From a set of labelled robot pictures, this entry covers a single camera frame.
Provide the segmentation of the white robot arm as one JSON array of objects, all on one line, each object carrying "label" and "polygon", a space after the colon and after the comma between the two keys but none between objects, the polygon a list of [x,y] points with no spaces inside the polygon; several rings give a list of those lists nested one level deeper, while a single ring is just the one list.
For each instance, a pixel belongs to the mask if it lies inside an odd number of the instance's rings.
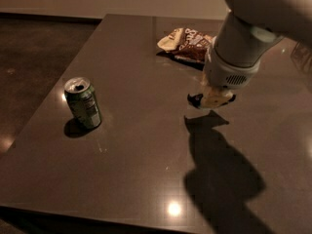
[{"label": "white robot arm", "polygon": [[233,99],[257,73],[261,56],[288,37],[312,46],[312,0],[225,0],[229,13],[207,51],[202,108]]}]

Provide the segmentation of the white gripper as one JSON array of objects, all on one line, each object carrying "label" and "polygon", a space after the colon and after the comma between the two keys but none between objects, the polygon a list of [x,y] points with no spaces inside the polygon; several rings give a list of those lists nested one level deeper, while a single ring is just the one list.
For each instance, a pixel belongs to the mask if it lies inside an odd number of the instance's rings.
[{"label": "white gripper", "polygon": [[206,51],[204,76],[201,82],[201,108],[218,108],[233,99],[230,90],[247,86],[259,70],[260,61],[252,67],[237,67],[225,62],[215,50],[214,37]]}]

